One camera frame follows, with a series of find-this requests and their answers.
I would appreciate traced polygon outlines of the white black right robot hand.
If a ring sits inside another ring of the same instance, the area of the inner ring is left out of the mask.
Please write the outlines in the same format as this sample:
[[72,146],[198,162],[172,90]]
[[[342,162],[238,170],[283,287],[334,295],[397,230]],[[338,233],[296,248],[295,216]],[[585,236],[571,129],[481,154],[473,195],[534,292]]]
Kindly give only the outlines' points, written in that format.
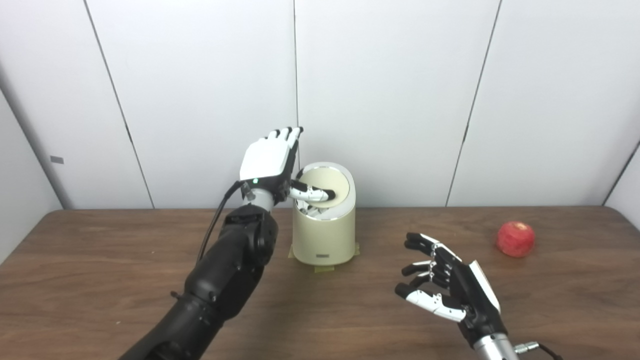
[[477,260],[465,263],[444,243],[416,232],[406,234],[404,246],[429,259],[401,270],[403,276],[414,278],[396,285],[397,296],[455,322],[471,347],[486,337],[508,335],[498,297]]

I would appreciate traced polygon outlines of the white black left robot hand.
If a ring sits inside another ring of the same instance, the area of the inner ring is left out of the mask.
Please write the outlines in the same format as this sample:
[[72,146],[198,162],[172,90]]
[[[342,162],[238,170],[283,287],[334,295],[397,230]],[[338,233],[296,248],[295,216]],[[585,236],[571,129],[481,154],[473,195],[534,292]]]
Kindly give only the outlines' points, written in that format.
[[305,202],[336,198],[333,190],[293,178],[302,132],[302,127],[276,129],[247,148],[239,171],[240,182],[250,191],[244,196],[246,203],[270,210],[288,198]]

